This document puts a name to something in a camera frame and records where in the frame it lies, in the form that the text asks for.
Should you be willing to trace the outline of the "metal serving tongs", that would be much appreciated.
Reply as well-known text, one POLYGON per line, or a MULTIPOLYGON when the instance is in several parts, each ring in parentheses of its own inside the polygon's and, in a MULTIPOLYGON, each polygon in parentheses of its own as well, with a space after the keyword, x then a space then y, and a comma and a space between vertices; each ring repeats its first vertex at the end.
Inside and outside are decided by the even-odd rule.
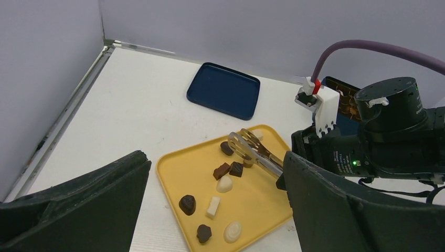
POLYGON ((250 157, 250 161, 278 178, 283 174, 283 161, 270 152, 261 141, 249 130, 241 129, 239 133, 228 135, 229 147, 240 157, 250 157))

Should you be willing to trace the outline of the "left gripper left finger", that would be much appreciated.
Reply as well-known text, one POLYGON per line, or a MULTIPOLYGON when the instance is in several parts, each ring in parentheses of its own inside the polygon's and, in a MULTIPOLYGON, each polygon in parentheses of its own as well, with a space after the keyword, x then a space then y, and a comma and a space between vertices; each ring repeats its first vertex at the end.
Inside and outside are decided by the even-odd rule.
POLYGON ((1 251, 129 251, 151 161, 134 151, 1 203, 1 251))

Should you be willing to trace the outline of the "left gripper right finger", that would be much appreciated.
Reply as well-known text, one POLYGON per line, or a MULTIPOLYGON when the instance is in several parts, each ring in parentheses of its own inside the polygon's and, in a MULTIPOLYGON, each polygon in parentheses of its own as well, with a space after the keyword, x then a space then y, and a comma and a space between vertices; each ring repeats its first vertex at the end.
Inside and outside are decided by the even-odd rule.
POLYGON ((302 251, 444 251, 444 207, 383 194, 293 152, 283 176, 302 251))

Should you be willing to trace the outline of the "yellow plastic tray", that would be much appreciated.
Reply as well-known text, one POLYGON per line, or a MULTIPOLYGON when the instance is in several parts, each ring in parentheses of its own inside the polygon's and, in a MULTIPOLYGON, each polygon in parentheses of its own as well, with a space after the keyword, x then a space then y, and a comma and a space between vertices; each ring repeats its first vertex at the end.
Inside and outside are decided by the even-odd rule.
POLYGON ((229 133, 226 130, 217 138, 166 154, 156 165, 158 179, 191 251, 240 251, 292 217, 286 192, 276 187, 277 178, 257 165, 245 168, 242 177, 232 176, 231 191, 217 192, 214 169, 223 163, 243 161, 236 154, 227 156, 221 151, 220 144, 229 133), (191 216, 178 205, 184 195, 195 197, 196 210, 191 216), (205 214, 213 196, 221 201, 215 218, 210 219, 205 214), (240 222, 242 232, 236 242, 229 244, 224 241, 224 230, 232 222, 240 222), (201 224, 212 231, 205 244, 196 237, 201 224))

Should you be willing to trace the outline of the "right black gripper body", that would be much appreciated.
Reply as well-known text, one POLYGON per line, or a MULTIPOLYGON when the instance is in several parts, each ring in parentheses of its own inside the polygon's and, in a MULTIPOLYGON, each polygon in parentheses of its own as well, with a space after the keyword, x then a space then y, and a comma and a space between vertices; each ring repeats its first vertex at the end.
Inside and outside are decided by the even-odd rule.
POLYGON ((414 78, 376 82, 354 99, 357 135, 335 125, 318 138, 312 125, 291 135, 293 153, 342 177, 444 183, 444 107, 424 108, 414 78))

